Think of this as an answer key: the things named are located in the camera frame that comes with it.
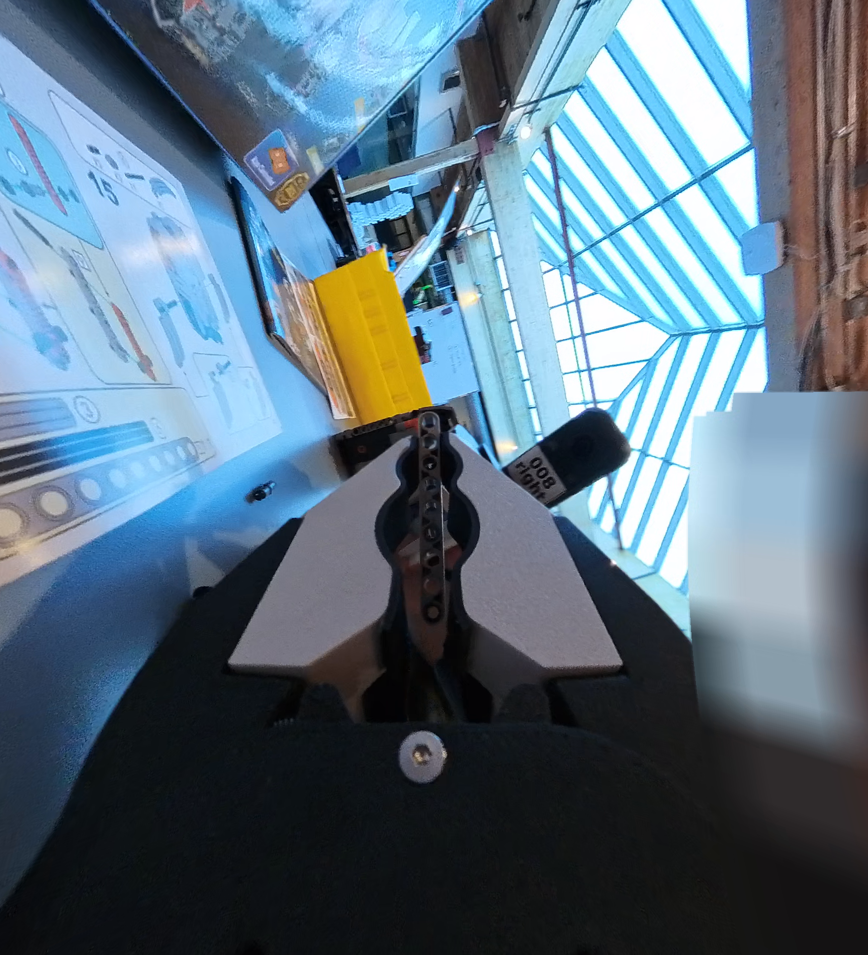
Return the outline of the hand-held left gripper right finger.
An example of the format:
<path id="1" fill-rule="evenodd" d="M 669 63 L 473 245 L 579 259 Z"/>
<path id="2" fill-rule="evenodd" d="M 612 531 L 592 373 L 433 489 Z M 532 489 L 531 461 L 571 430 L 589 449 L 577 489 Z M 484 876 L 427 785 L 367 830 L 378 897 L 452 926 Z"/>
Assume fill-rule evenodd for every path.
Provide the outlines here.
<path id="1" fill-rule="evenodd" d="M 459 438 L 451 494 L 471 536 L 460 560 L 465 669 L 498 714 L 519 686 L 618 675 L 621 656 L 547 508 Z"/>

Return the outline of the partly built toy vehicle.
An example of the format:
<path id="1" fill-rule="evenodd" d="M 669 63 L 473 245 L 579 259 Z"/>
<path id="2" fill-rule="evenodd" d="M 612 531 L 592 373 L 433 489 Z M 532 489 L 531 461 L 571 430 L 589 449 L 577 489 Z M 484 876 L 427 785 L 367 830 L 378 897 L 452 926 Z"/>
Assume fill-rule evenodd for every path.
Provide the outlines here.
<path id="1" fill-rule="evenodd" d="M 443 404 L 398 413 L 333 435 L 329 440 L 331 454 L 343 477 L 354 476 L 405 436 L 417 436 L 418 422 L 425 412 L 437 413 L 443 431 L 458 425 L 453 407 Z"/>

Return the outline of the open instruction booklet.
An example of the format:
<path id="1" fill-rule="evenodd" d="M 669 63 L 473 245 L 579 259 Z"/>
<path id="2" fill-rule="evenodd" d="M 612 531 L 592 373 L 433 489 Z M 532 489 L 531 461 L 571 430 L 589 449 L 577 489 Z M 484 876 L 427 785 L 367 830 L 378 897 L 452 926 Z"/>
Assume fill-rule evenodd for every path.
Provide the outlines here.
<path id="1" fill-rule="evenodd" d="M 281 431 L 182 185 L 0 34 L 0 587 Z"/>

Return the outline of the grey desk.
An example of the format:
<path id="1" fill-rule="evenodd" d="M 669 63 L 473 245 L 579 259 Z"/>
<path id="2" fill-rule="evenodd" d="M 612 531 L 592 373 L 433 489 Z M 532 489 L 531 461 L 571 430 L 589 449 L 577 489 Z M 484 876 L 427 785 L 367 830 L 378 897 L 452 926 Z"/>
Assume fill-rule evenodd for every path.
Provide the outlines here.
<path id="1" fill-rule="evenodd" d="M 239 178 L 282 254 L 316 278 L 334 260 L 311 197 L 278 213 L 88 2 L 0 1 L 0 33 L 183 185 L 282 424 L 266 443 L 0 588 L 1 907 L 192 591 L 220 581 L 339 476 L 327 401 L 263 332 L 227 181 Z M 250 501 L 269 480 L 273 495 Z"/>

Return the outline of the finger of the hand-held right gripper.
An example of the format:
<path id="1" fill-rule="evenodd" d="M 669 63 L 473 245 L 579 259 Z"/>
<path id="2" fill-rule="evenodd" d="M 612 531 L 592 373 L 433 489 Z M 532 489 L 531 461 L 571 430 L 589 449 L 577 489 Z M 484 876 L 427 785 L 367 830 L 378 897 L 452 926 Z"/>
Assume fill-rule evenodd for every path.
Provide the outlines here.
<path id="1" fill-rule="evenodd" d="M 450 529 L 451 495 L 421 485 L 408 504 L 411 521 L 395 552 L 408 646 L 429 666 L 464 665 L 464 550 Z"/>

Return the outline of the building instruction booklet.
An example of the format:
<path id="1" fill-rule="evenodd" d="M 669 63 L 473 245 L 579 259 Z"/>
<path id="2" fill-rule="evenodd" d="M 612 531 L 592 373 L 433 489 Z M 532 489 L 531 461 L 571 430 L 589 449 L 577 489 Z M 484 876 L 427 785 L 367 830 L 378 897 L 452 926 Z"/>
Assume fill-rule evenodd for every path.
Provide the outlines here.
<path id="1" fill-rule="evenodd" d="M 334 419 L 353 421 L 356 406 L 314 282 L 285 256 L 240 180 L 228 179 L 268 339 L 326 396 Z"/>

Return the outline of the yellow storage bin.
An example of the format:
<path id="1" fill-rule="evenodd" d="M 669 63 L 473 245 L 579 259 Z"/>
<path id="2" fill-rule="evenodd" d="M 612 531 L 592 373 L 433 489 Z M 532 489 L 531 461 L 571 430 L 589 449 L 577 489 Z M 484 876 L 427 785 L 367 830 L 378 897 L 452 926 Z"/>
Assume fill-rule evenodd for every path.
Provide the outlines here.
<path id="1" fill-rule="evenodd" d="M 321 275 L 314 288 L 356 420 L 367 424 L 431 406 L 385 250 Z"/>

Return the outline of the glass skylight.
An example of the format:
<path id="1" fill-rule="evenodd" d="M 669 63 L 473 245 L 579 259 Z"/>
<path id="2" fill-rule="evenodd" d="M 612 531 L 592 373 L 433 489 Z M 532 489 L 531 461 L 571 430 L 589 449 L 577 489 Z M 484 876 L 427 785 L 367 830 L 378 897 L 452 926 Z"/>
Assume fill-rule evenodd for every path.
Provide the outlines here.
<path id="1" fill-rule="evenodd" d="M 580 78 L 528 94 L 515 141 L 570 417 L 594 408 L 544 130 L 557 154 L 600 408 L 631 459 L 581 495 L 581 525 L 631 576 L 688 593 L 694 421 L 768 382 L 762 280 L 738 241 L 760 223 L 748 3 L 569 2 Z M 526 408 L 538 413 L 495 229 Z"/>

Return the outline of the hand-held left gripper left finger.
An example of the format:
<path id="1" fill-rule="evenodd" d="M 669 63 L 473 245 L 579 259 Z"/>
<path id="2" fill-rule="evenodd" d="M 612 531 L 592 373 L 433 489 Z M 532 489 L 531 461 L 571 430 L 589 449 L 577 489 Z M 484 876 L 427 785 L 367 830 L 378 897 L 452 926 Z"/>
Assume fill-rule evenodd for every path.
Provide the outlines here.
<path id="1" fill-rule="evenodd" d="M 384 671 L 380 629 L 394 576 L 378 519 L 403 487 L 410 449 L 410 439 L 400 439 L 306 513 L 230 670 L 329 684 L 363 721 L 363 694 Z"/>

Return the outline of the blue toy kit box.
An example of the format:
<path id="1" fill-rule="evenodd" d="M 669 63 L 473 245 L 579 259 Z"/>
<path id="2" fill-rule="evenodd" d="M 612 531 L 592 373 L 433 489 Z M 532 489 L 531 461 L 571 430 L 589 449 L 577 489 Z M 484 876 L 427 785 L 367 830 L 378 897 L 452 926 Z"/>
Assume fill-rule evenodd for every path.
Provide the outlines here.
<path id="1" fill-rule="evenodd" d="M 92 2 L 279 212 L 486 1 Z"/>

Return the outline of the grey perforated building beam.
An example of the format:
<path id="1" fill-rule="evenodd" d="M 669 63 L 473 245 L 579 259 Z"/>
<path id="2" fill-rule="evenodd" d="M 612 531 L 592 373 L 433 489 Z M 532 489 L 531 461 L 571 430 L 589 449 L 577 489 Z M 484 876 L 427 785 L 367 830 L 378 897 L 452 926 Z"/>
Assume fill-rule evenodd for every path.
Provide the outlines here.
<path id="1" fill-rule="evenodd" d="M 419 412 L 418 429 L 418 520 L 420 567 L 420 614 L 425 632 L 445 631 L 448 615 L 445 560 L 447 505 L 441 473 L 443 430 L 440 412 Z"/>

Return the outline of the white wall sensor box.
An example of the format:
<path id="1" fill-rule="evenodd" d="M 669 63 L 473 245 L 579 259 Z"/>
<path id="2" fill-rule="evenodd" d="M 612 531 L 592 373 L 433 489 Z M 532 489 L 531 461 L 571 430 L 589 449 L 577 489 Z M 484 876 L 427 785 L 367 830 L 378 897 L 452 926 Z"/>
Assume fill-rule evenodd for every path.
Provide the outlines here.
<path id="1" fill-rule="evenodd" d="M 783 221 L 765 221 L 745 231 L 739 238 L 742 272 L 762 277 L 780 269 L 786 260 L 786 235 Z"/>

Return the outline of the pale wooden roof beam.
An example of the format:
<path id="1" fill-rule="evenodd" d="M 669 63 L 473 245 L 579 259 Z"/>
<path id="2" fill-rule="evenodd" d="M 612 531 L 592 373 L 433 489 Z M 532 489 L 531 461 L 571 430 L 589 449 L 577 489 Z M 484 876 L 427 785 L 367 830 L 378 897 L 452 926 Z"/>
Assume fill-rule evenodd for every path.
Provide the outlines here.
<path id="1" fill-rule="evenodd" d="M 494 143 L 483 158 L 482 167 L 534 406 L 540 430 L 549 436 L 568 421 L 570 412 L 518 146 L 512 142 Z"/>

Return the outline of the whiteboard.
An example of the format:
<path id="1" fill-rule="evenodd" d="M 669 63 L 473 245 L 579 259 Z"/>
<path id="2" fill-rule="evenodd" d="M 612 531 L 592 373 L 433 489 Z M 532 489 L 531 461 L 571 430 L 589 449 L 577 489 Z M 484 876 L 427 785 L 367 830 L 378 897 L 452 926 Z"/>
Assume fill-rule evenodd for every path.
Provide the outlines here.
<path id="1" fill-rule="evenodd" d="M 458 303 L 407 313 L 432 405 L 446 405 L 480 390 Z"/>

